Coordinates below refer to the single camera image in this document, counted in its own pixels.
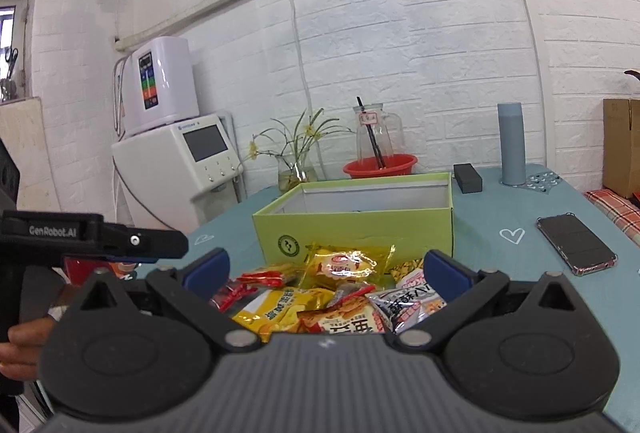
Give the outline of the person's left hand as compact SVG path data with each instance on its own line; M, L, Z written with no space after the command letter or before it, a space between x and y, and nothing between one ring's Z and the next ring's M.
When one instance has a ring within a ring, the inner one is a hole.
M24 283L18 323L1 343L1 374L10 380L30 382L38 375L43 347L70 305L78 286L62 281Z

